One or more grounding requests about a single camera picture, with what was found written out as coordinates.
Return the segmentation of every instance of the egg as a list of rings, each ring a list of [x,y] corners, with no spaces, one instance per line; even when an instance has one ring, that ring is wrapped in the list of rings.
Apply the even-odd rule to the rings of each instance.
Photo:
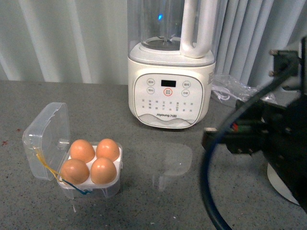
[[[99,142],[96,149],[97,158],[108,158],[111,161],[116,161],[119,157],[119,148],[117,143],[112,139],[103,139]]]
[[[116,178],[114,163],[107,158],[98,158],[91,167],[91,179],[94,184],[108,184]]]
[[[71,145],[71,158],[79,159],[85,163],[90,162],[95,157],[95,150],[87,140],[76,140]]]
[[[90,176],[87,165],[79,159],[69,159],[62,165],[61,176],[72,184],[82,184]]]

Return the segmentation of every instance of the red button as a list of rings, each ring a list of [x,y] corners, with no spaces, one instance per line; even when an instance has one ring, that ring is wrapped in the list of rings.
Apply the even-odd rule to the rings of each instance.
[[[164,93],[165,96],[169,97],[170,95],[173,94],[173,91],[170,88],[166,88],[166,89],[164,89],[163,93]]]

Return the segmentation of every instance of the black wire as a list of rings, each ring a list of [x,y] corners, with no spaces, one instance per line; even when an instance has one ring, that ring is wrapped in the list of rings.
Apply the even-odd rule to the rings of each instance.
[[[306,92],[306,73],[305,73],[305,70],[307,69],[306,67],[306,48],[307,48],[307,44],[306,44],[306,39],[307,39],[307,36],[304,37],[302,39],[302,63],[301,63],[301,96],[303,96]]]
[[[208,142],[206,144],[205,149],[207,150],[204,153],[202,163],[201,163],[201,172],[200,172],[200,185],[201,185],[201,196],[204,203],[204,206],[207,210],[207,213],[214,224],[217,230],[231,230],[230,226],[223,219],[215,203],[212,198],[212,194],[210,191],[209,185],[209,166],[213,156],[214,149],[216,145],[221,141],[225,132],[229,127],[238,120],[241,115],[247,111],[255,102],[260,100],[263,96],[267,95],[271,91],[275,90],[278,86],[280,86],[285,80],[287,80],[294,70],[296,70],[298,65],[298,59],[294,58],[291,60],[290,65],[282,70],[281,73],[278,74],[271,84],[263,88],[253,97],[251,97],[246,103],[244,103],[240,108],[234,111],[220,126],[219,132],[216,134],[214,140]]]

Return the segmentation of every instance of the blender handle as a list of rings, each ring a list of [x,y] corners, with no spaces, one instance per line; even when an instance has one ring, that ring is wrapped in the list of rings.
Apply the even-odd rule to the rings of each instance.
[[[180,40],[181,55],[201,58],[209,52],[212,45],[217,0],[202,0],[200,6],[197,43],[193,45],[193,32],[197,0],[185,0]]]

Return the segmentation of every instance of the digital display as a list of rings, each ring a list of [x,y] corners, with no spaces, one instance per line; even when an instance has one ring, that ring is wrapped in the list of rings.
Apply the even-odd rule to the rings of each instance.
[[[176,81],[175,80],[161,80],[161,86],[176,87]]]

